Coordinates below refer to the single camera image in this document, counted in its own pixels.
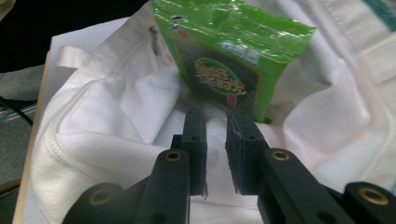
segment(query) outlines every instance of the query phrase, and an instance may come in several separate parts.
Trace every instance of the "black cable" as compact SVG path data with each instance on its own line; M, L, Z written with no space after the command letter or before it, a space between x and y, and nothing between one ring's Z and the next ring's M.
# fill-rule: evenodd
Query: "black cable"
M25 113L23 113L22 111L20 111L16 106L14 106L13 104L10 104L6 99L4 99L3 97L0 96L0 103L5 105L6 107L10 108L11 110L15 111L15 113L19 114L23 119L25 119L31 126L33 125L32 120L27 117L27 115Z

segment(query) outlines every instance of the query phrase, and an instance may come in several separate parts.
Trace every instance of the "plastic wrapping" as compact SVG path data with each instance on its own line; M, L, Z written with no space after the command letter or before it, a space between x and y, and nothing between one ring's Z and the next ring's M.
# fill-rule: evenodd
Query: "plastic wrapping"
M155 0L155 18L179 73L198 97L265 122L276 82L315 28L242 1Z

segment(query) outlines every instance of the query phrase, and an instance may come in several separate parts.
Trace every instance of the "gray surface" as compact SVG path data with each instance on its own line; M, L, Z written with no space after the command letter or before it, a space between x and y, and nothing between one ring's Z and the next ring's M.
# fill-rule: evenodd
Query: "gray surface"
M0 122L0 185L21 178L31 130L21 118Z
M15 189L0 200L0 223L12 223L17 198L18 190Z
M0 73L0 95L13 100L36 100L43 69L44 65L39 65L19 71Z

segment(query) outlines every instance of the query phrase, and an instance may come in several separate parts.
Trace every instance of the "green plastic bag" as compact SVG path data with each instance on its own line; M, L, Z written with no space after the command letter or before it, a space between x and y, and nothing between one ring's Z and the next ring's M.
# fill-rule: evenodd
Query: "green plastic bag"
M314 28L239 0L155 0L154 15L190 90L266 122L276 82Z

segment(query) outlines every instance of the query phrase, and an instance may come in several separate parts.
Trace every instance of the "white fabric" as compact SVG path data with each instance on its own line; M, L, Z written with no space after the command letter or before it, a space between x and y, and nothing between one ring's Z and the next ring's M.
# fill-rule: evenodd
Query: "white fabric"
M83 49L63 46L59 49L56 67L67 75L71 75L91 60L91 55Z
M14 7L16 0L0 0L0 21Z
M269 145L295 153L333 189L357 180L394 188L395 34L359 0L247 2L318 27L278 82L268 113L274 124L258 124ZM151 26L148 2L90 57L70 63L79 69L49 103L31 180L51 223L62 222L92 185L126 188L149 175L158 153L182 132L185 111L200 104L160 35L154 52ZM224 112L205 105L205 114L209 196L192 198L191 223L262 223L256 197L234 193Z

